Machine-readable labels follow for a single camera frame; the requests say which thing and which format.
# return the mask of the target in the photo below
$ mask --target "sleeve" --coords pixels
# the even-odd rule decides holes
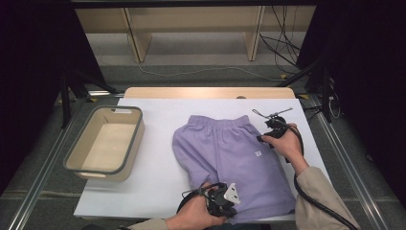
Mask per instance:
[[[320,169],[314,167],[305,169],[297,177],[297,181],[306,194],[347,219],[357,229],[361,229],[341,197]],[[296,226],[300,230],[349,229],[335,218],[308,203],[300,195],[298,195],[296,201]]]
[[[131,230],[168,230],[164,219],[153,218],[127,227]]]

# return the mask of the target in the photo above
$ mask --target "purple garment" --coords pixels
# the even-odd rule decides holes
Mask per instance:
[[[173,135],[178,163],[192,189],[203,182],[236,183],[240,204],[232,224],[288,214],[295,208],[278,155],[259,143],[248,116],[214,120],[191,116]]]

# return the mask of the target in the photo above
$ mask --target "floor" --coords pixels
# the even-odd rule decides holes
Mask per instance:
[[[279,37],[273,33],[265,35]],[[300,46],[305,34],[292,36],[294,43]],[[297,71],[270,52],[263,42],[259,44],[256,60],[248,61],[242,35],[236,33],[154,34],[147,58],[141,64],[134,61],[125,34],[90,34],[88,38],[107,83],[120,89],[134,85],[274,86],[282,75]],[[275,41],[269,42],[273,47],[283,47]],[[286,49],[281,52],[287,59],[294,56]],[[306,78],[298,80],[291,88],[295,93],[304,93],[305,81]],[[93,85],[88,88],[98,89]],[[319,104],[319,95],[309,96],[309,99],[301,99],[304,107]],[[85,101],[76,100],[74,95],[71,97],[75,123],[61,129],[62,108],[56,99],[36,145],[0,198],[0,229],[79,230],[90,223],[115,229],[133,222],[128,219],[84,220],[73,216],[85,181],[63,168],[64,155],[92,108],[99,104],[116,104],[119,98],[99,97]],[[367,152],[345,114],[338,118],[333,116],[332,123],[326,124],[321,113],[315,112],[309,109],[305,114],[329,177],[361,227],[405,229],[405,209],[373,161],[366,158]],[[334,108],[332,113],[337,115],[339,111]],[[60,141],[61,136],[65,137],[64,141]],[[350,165],[352,174],[346,170],[346,165]],[[354,181],[361,188],[353,189]],[[271,226],[272,229],[295,229],[293,222],[273,223]]]

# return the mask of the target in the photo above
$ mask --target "power cord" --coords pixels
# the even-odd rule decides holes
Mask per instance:
[[[340,118],[340,115],[341,115],[340,100],[338,99],[338,96],[337,96],[337,94],[336,94],[334,91],[333,91],[333,93],[334,93],[334,96],[331,96],[331,97],[328,98],[328,108],[329,108],[329,110],[330,110],[331,115],[332,115],[334,118]],[[336,101],[337,107],[338,107],[338,113],[337,113],[337,115],[334,114],[333,111],[332,111],[331,102],[334,101],[334,98],[335,98],[335,101]]]
[[[295,17],[294,17],[294,21],[293,21],[292,34],[293,34],[293,30],[294,30],[295,24],[296,24],[296,12],[297,12],[297,9],[298,9],[298,8],[296,8],[295,14],[294,14]],[[282,23],[281,23],[281,21],[280,21],[278,15],[277,15],[277,13],[276,13],[276,11],[275,11],[275,8],[274,8],[273,6],[272,6],[272,11],[273,11],[273,13],[275,14],[276,19],[277,19],[277,21],[278,21],[278,24],[279,24],[279,26],[280,26],[280,28],[281,28],[281,33],[280,33],[280,38],[279,38],[279,40],[281,40],[282,36],[284,37],[284,40],[289,44],[289,45],[285,45],[285,47],[286,47],[286,49],[287,49],[287,52],[289,53],[289,55],[290,55],[290,57],[292,58],[292,60],[296,61],[296,58],[298,57],[298,55],[296,54],[295,50],[292,49],[291,46],[292,46],[293,44],[292,44],[292,42],[290,41],[290,39],[289,39],[289,38],[287,37],[287,35],[286,35],[285,22],[286,22],[286,16],[287,16],[287,6],[283,6],[283,8],[282,8]],[[291,53],[289,47],[290,47],[290,49],[292,49],[292,52],[293,52],[295,58],[292,57],[292,53]]]
[[[210,69],[201,69],[201,70],[190,71],[190,72],[185,72],[185,73],[176,73],[176,74],[163,75],[163,74],[157,74],[157,73],[153,73],[153,72],[149,72],[147,70],[144,70],[141,67],[140,63],[137,62],[137,64],[138,64],[138,67],[140,68],[141,72],[143,72],[145,74],[149,74],[149,75],[154,75],[154,76],[157,76],[157,77],[163,77],[163,78],[171,78],[171,77],[182,76],[182,75],[192,75],[192,74],[198,74],[198,73],[207,72],[207,71],[222,71],[222,70],[234,69],[234,70],[242,71],[244,73],[247,73],[247,74],[250,74],[250,75],[265,79],[265,80],[268,80],[268,81],[285,81],[285,80],[271,80],[271,79],[268,79],[268,78],[266,78],[264,76],[261,76],[261,75],[258,75],[258,74],[255,74],[255,73],[252,73],[252,72],[249,72],[249,71],[246,71],[244,69],[234,67],[234,66],[210,68]]]
[[[296,136],[298,137],[298,139],[299,139],[299,141],[301,143],[302,153],[305,152],[302,135],[295,128],[293,128],[292,126],[289,126],[288,124],[283,123],[283,122],[281,122],[281,121],[279,121],[277,119],[274,119],[273,122],[279,123],[280,125],[282,125],[282,126],[284,126],[286,128],[289,128],[291,131],[293,131],[293,133],[296,134]],[[305,191],[303,191],[302,188],[299,186],[298,181],[297,181],[296,178],[297,178],[297,175],[295,174],[295,177],[293,179],[295,188],[298,191],[299,195],[302,196],[307,202],[314,205],[316,208],[322,210],[323,212],[325,212],[329,216],[333,217],[334,219],[337,219],[337,221],[339,221],[342,224],[346,225],[350,230],[356,230],[357,229],[347,219],[343,218],[341,215],[339,215],[336,212],[332,211],[331,209],[329,209],[328,207],[326,207],[325,205],[323,205],[322,203],[320,203],[319,201],[315,200],[314,198],[310,197],[307,193],[305,193]]]

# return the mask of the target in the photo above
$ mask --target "hand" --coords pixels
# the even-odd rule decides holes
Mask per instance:
[[[298,132],[296,124],[288,124],[290,127],[295,128]],[[289,160],[295,170],[296,175],[299,175],[304,169],[308,167],[307,162],[303,157],[301,150],[301,143],[296,134],[288,129],[281,138],[273,138],[271,136],[263,135],[262,140],[274,146],[275,150]]]
[[[169,230],[200,230],[214,225],[221,225],[226,221],[225,217],[215,217],[209,214],[206,206],[206,197],[197,195],[189,200],[171,218],[167,218]]]

